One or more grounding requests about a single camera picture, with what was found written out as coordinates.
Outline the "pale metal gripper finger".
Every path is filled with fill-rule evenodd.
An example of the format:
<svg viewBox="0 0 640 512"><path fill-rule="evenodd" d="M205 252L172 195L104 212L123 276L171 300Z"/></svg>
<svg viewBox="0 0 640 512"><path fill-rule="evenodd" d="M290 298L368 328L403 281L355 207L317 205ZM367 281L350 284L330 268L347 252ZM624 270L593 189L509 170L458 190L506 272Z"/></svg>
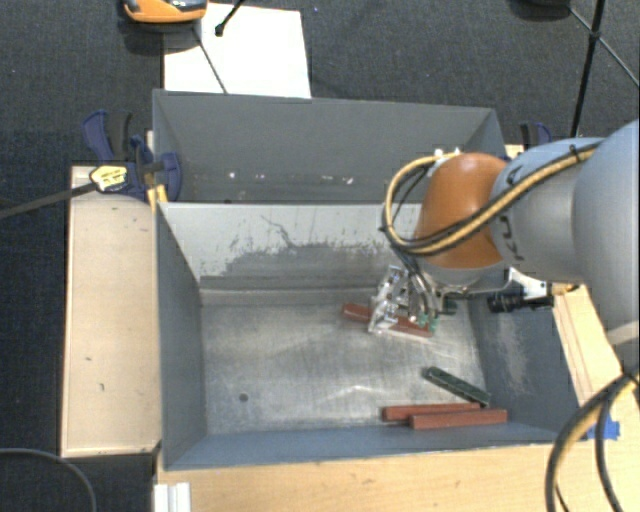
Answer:
<svg viewBox="0 0 640 512"><path fill-rule="evenodd" d="M400 294L401 283L399 281L383 279L370 299L370 307L373 311L397 311Z"/></svg>
<svg viewBox="0 0 640 512"><path fill-rule="evenodd" d="M378 305L371 312L368 322L368 332L380 334L396 327L399 323L395 306Z"/></svg>

